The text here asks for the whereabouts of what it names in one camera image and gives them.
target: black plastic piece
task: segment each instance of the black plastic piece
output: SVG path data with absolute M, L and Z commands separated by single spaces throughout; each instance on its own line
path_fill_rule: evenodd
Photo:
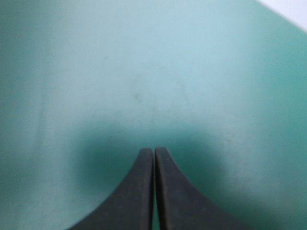
M 166 148 L 155 150 L 160 230 L 251 230 L 205 198 L 176 166 Z
M 151 149 L 140 150 L 133 167 L 110 197 L 70 230 L 151 230 L 153 162 Z

